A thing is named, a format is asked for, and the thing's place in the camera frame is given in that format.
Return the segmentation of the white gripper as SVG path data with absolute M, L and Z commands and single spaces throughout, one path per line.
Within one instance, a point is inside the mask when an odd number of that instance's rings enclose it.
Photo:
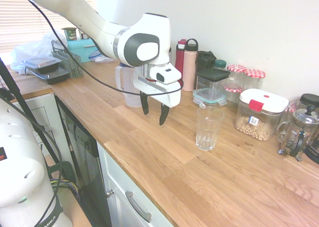
M 181 99 L 180 84 L 178 81 L 163 84 L 158 81 L 150 82 L 142 76 L 139 69 L 134 71 L 133 85 L 140 92 L 140 100 L 144 115 L 149 113 L 148 96 L 150 95 L 161 104 L 161 114 L 159 124 L 163 125 L 166 121 L 170 108 L 177 106 Z

